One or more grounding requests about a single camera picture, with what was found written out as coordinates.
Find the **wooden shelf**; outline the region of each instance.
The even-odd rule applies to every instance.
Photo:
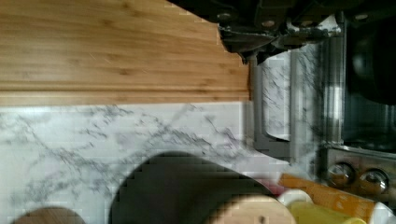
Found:
[[[2,0],[0,105],[247,99],[216,24],[164,0]]]

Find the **yellow cup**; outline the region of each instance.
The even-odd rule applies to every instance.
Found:
[[[358,217],[335,212],[308,202],[294,202],[288,206],[297,224],[366,224]]]

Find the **wood grain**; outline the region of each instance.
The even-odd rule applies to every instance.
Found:
[[[28,91],[67,98],[65,105],[117,104],[120,91],[127,95],[122,103],[248,99],[248,67],[224,50],[216,24],[165,0],[0,4],[0,105],[25,105],[5,97]],[[76,96],[87,91],[103,91],[105,99]]]
[[[205,224],[296,224],[290,211],[274,198],[241,195],[225,203]]]
[[[13,224],[85,224],[75,212],[61,207],[37,209],[18,218]]]

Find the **silver knob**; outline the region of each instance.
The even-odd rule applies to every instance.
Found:
[[[355,171],[351,165],[339,162],[328,169],[328,177],[328,184],[331,187],[343,188],[353,181]]]
[[[388,188],[387,175],[380,170],[370,170],[359,178],[360,194],[378,195]]]

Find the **marble backsplash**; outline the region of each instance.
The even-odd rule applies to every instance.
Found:
[[[261,64],[263,126],[270,135],[290,141],[291,150],[298,152],[297,162],[307,166],[312,163],[322,138],[325,71],[321,48],[321,44],[307,45]]]
[[[0,222],[57,205],[105,224],[123,179],[166,150],[276,178],[288,164],[246,147],[244,122],[242,103],[2,107]]]

